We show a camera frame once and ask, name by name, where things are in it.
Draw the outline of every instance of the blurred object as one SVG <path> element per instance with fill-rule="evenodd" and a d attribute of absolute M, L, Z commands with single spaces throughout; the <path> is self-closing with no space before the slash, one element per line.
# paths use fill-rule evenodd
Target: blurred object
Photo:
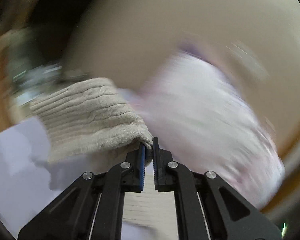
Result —
<path fill-rule="evenodd" d="M 16 105 L 22 106 L 31 100 L 35 99 L 37 96 L 40 95 L 40 91 L 38 89 L 29 89 L 22 92 L 21 95 L 15 98 Z"/>
<path fill-rule="evenodd" d="M 7 76 L 16 89 L 21 89 L 28 71 L 44 64 L 35 45 L 31 28 L 11 30 L 0 38 L 0 52 L 6 58 Z"/>
<path fill-rule="evenodd" d="M 218 173 L 261 209 L 284 166 L 254 112 L 216 67 L 180 52 L 142 89 L 135 105 L 164 149 L 190 170 Z"/>
<path fill-rule="evenodd" d="M 269 77 L 267 70 L 248 46 L 238 41 L 236 43 L 231 42 L 231 45 L 227 48 L 231 51 L 233 57 L 236 57 L 237 61 L 240 62 L 239 66 L 242 67 L 244 80 L 254 83 L 264 82 Z"/>
<path fill-rule="evenodd" d="M 300 166 L 284 181 L 273 200 L 263 210 L 265 215 L 277 225 L 286 224 L 284 239 L 300 239 Z"/>
<path fill-rule="evenodd" d="M 62 75 L 62 81 L 64 82 L 81 82 L 88 79 L 87 73 L 84 73 L 81 69 L 67 70 Z"/>
<path fill-rule="evenodd" d="M 20 87 L 24 89 L 40 85 L 50 86 L 60 78 L 61 69 L 62 66 L 59 63 L 31 69 L 26 72 L 25 81 Z"/>
<path fill-rule="evenodd" d="M 4 10 L 0 15 L 0 34 L 10 29 L 26 27 L 38 0 L 6 0 Z"/>

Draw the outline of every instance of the white fabric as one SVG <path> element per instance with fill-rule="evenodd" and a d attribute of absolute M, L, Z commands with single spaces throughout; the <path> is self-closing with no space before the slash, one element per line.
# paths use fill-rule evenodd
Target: white fabric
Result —
<path fill-rule="evenodd" d="M 180 53 L 141 97 L 134 107 L 176 161 L 217 172 L 257 208 L 277 192 L 284 166 L 274 142 L 218 68 Z"/>

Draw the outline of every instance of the beige knit fabric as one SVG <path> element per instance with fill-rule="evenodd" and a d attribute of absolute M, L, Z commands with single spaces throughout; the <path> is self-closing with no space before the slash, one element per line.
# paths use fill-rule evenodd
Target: beige knit fabric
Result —
<path fill-rule="evenodd" d="M 30 108 L 47 129 L 49 162 L 79 154 L 109 154 L 110 160 L 120 159 L 138 148 L 140 141 L 151 148 L 152 135 L 144 121 L 110 79 L 75 83 L 37 99 Z"/>

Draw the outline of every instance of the blurred cloth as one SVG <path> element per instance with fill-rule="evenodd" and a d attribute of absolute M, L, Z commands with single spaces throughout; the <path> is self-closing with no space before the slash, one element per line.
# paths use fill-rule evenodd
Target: blurred cloth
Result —
<path fill-rule="evenodd" d="M 131 98 L 162 148 L 190 170 L 215 171 L 261 209 L 284 166 L 252 109 L 213 65 L 181 52 Z"/>
<path fill-rule="evenodd" d="M 106 78 L 75 83 L 30 106 L 51 142 L 49 162 L 94 155 L 105 171 L 139 146 L 151 149 L 152 136 L 142 118 Z"/>

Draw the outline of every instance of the metal screw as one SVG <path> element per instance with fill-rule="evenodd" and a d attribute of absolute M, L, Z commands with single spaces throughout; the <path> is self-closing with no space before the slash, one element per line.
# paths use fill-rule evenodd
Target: metal screw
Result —
<path fill-rule="evenodd" d="M 127 168 L 130 167 L 130 163 L 128 163 L 128 162 L 123 162 L 123 163 L 120 164 L 120 167 L 123 168 L 123 169 L 127 169 Z"/>
<path fill-rule="evenodd" d="M 82 175 L 82 177 L 83 177 L 84 179 L 91 179 L 92 176 L 93 176 L 93 174 L 92 174 L 91 172 L 85 172 L 85 173 Z"/>
<path fill-rule="evenodd" d="M 176 167 L 178 167 L 178 163 L 176 163 L 176 162 L 168 162 L 168 166 L 170 167 L 170 168 L 176 168 Z"/>
<path fill-rule="evenodd" d="M 217 177 L 217 175 L 216 175 L 216 173 L 215 173 L 214 171 L 208 171 L 208 172 L 206 173 L 206 175 L 207 175 L 207 177 L 208 177 L 209 179 L 215 179 L 215 178 Z"/>

